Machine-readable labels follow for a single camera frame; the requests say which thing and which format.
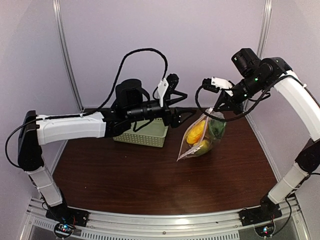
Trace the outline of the toy bok choy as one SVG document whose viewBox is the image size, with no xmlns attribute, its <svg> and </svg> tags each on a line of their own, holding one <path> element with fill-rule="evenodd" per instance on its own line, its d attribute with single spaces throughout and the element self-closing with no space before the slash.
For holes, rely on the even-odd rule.
<svg viewBox="0 0 320 240">
<path fill-rule="evenodd" d="M 208 125 L 208 131 L 212 138 L 221 139 L 225 133 L 226 122 L 212 119 Z"/>
</svg>

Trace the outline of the clear zip top bag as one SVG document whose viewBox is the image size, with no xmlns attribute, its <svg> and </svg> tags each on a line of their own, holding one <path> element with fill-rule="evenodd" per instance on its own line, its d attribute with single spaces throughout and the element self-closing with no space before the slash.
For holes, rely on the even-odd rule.
<svg viewBox="0 0 320 240">
<path fill-rule="evenodd" d="M 187 134 L 189 133 L 189 131 L 191 130 L 191 128 L 196 125 L 197 123 L 199 123 L 200 121 L 202 120 L 205 120 L 205 127 L 204 127 L 204 132 L 199 140 L 202 141 L 204 139 L 206 140 L 209 140 L 211 141 L 213 147 L 212 149 L 218 145 L 221 141 L 221 139 L 216 139 L 214 137 L 211 137 L 210 133 L 209 133 L 209 122 L 211 120 L 214 120 L 213 118 L 205 115 L 205 114 L 202 114 L 195 122 L 193 122 L 188 128 L 187 130 L 184 132 L 184 135 L 183 135 L 183 138 L 181 140 L 181 145 L 180 145 L 180 149 L 179 149 L 179 153 L 178 153 L 178 156 L 177 156 L 177 161 L 180 161 L 180 160 L 183 160 L 183 159 L 188 159 L 188 158 L 194 158 L 194 157 L 198 157 L 198 156 L 195 156 L 194 153 L 196 151 L 196 147 L 193 146 L 192 144 L 188 144 L 187 141 L 186 141 L 186 137 L 187 137 Z"/>
</svg>

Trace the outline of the green plastic basket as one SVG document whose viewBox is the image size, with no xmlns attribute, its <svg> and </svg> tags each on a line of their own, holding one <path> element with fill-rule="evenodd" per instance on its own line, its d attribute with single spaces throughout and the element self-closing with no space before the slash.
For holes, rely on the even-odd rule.
<svg viewBox="0 0 320 240">
<path fill-rule="evenodd" d="M 134 124 L 131 128 L 119 136 L 113 137 L 116 142 L 162 148 L 168 132 L 161 118 L 156 118 L 150 124 L 134 132 Z"/>
</svg>

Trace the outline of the toy green yellow mango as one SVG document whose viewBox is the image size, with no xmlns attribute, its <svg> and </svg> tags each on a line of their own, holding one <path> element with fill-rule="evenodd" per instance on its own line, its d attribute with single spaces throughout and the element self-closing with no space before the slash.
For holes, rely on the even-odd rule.
<svg viewBox="0 0 320 240">
<path fill-rule="evenodd" d="M 193 146 L 196 147 L 194 152 L 196 157 L 206 154 L 213 148 L 213 144 L 208 139 L 198 141 Z"/>
</svg>

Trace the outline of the toy orange mango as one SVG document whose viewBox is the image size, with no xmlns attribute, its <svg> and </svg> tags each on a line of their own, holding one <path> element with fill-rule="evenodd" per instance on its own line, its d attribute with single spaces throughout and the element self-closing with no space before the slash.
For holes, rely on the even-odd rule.
<svg viewBox="0 0 320 240">
<path fill-rule="evenodd" d="M 189 133 L 186 136 L 186 142 L 189 145 L 194 145 L 200 140 L 205 131 L 205 124 L 206 121 L 202 120 L 190 129 Z"/>
</svg>

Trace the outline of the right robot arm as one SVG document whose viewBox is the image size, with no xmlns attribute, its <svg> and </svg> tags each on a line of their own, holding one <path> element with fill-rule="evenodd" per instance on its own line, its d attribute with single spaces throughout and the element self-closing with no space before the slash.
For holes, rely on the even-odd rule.
<svg viewBox="0 0 320 240">
<path fill-rule="evenodd" d="M 261 199 L 256 216 L 266 221 L 276 212 L 277 204 L 320 165 L 320 105 L 282 58 L 260 59 L 252 49 L 242 48 L 231 60 L 243 78 L 237 84 L 218 77 L 209 80 L 211 90 L 215 93 L 221 91 L 214 111 L 232 111 L 238 116 L 245 116 L 244 101 L 258 92 L 265 95 L 275 88 L 295 110 L 310 136 L 309 143 L 298 154 L 291 169 Z"/>
</svg>

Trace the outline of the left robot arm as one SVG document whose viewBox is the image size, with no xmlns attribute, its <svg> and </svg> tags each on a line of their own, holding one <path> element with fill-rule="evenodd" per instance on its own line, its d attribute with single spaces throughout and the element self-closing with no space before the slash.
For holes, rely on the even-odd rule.
<svg viewBox="0 0 320 240">
<path fill-rule="evenodd" d="M 27 112 L 18 137 L 18 167 L 26 172 L 47 204 L 49 212 L 61 222 L 72 218 L 62 191 L 48 172 L 42 145 L 82 138 L 113 138 L 133 129 L 138 132 L 155 119 L 165 126 L 179 127 L 182 114 L 194 116 L 196 110 L 170 106 L 188 95 L 176 90 L 179 77 L 169 74 L 157 86 L 159 98 L 152 100 L 139 79 L 126 79 L 115 87 L 111 108 L 70 115 L 37 115 Z"/>
</svg>

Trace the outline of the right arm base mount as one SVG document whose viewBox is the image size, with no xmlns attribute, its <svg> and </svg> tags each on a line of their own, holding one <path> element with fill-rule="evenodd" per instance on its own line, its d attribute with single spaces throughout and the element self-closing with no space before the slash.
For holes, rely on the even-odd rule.
<svg viewBox="0 0 320 240">
<path fill-rule="evenodd" d="M 283 214 L 279 207 L 271 212 L 263 211 L 261 206 L 254 208 L 243 208 L 238 212 L 243 227 L 256 225 L 264 222 L 270 222 L 276 218 L 280 218 Z"/>
</svg>

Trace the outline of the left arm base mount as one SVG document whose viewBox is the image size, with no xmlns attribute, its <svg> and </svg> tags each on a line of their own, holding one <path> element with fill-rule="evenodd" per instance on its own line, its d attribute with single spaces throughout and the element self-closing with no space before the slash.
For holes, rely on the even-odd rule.
<svg viewBox="0 0 320 240">
<path fill-rule="evenodd" d="M 70 207 L 50 207 L 46 211 L 45 217 L 71 226 L 86 227 L 89 218 L 89 212 Z"/>
</svg>

